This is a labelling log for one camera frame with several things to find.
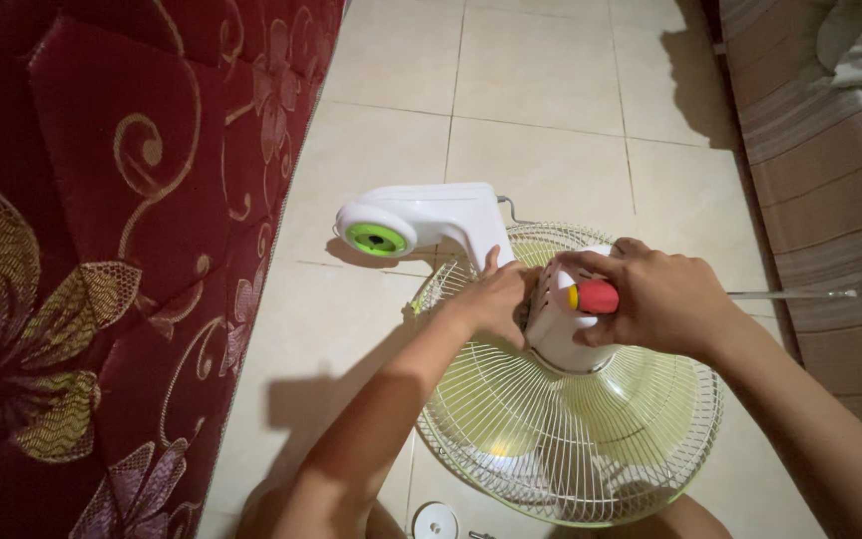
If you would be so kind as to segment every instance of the metal wire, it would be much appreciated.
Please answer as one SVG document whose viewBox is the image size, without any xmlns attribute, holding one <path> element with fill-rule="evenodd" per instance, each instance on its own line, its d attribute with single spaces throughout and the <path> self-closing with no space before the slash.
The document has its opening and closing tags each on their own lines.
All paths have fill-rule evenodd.
<svg viewBox="0 0 862 539">
<path fill-rule="evenodd" d="M 514 255 L 545 265 L 557 251 L 610 244 L 587 228 L 508 228 Z M 477 278 L 466 259 L 431 277 L 416 312 Z M 593 374 L 547 369 L 530 352 L 475 336 L 425 406 L 425 439 L 446 464 L 503 504 L 574 527 L 632 522 L 673 501 L 707 459 L 722 393 L 711 368 L 624 347 Z"/>
</svg>

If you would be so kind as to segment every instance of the hand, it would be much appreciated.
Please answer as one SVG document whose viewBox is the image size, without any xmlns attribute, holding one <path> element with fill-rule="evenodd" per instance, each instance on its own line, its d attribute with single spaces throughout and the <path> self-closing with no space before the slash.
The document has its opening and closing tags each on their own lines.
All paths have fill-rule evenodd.
<svg viewBox="0 0 862 539">
<path fill-rule="evenodd" d="M 617 312 L 575 333 L 578 344 L 638 345 L 712 362 L 731 339 L 760 329 L 727 297 L 703 260 L 667 256 L 631 238 L 617 240 L 614 247 L 620 251 L 615 256 L 557 255 L 561 263 L 607 277 L 621 297 Z"/>
<path fill-rule="evenodd" d="M 516 322 L 517 315 L 531 297 L 543 268 L 528 269 L 515 260 L 498 269 L 499 252 L 498 246 L 487 251 L 481 277 L 448 300 L 444 309 L 447 315 L 464 324 L 469 333 L 484 330 L 504 337 L 520 350 L 524 349 L 525 341 Z"/>
</svg>

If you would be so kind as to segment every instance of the metal rod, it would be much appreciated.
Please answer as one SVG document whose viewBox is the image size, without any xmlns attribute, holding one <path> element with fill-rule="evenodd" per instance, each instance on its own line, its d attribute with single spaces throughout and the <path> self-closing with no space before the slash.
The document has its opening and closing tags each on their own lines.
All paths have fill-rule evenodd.
<svg viewBox="0 0 862 539">
<path fill-rule="evenodd" d="M 534 221 L 523 221 L 514 216 L 514 201 L 503 195 L 498 195 L 497 202 L 508 202 L 510 204 L 510 219 L 519 225 L 533 225 Z"/>
<path fill-rule="evenodd" d="M 837 289 L 832 291 L 814 291 L 808 289 L 791 289 L 778 291 L 729 291 L 732 299 L 800 299 L 805 297 L 817 297 L 826 299 L 839 299 L 843 297 L 856 297 L 855 289 Z"/>
</svg>

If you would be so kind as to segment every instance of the small white disc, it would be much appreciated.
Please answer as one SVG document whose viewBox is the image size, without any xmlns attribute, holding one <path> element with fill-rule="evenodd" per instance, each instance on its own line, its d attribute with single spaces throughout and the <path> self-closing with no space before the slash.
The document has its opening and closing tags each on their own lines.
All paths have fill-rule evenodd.
<svg viewBox="0 0 862 539">
<path fill-rule="evenodd" d="M 458 517 L 435 502 L 424 506 L 415 518 L 415 539 L 458 539 Z"/>
</svg>

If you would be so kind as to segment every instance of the red screwdriver handle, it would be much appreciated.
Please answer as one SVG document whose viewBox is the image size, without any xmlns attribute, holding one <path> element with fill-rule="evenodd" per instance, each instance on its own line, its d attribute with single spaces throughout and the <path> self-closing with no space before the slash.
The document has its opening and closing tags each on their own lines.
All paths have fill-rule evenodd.
<svg viewBox="0 0 862 539">
<path fill-rule="evenodd" d="M 578 289 L 578 310 L 592 314 L 617 311 L 617 289 L 606 279 L 588 279 L 574 285 Z"/>
</svg>

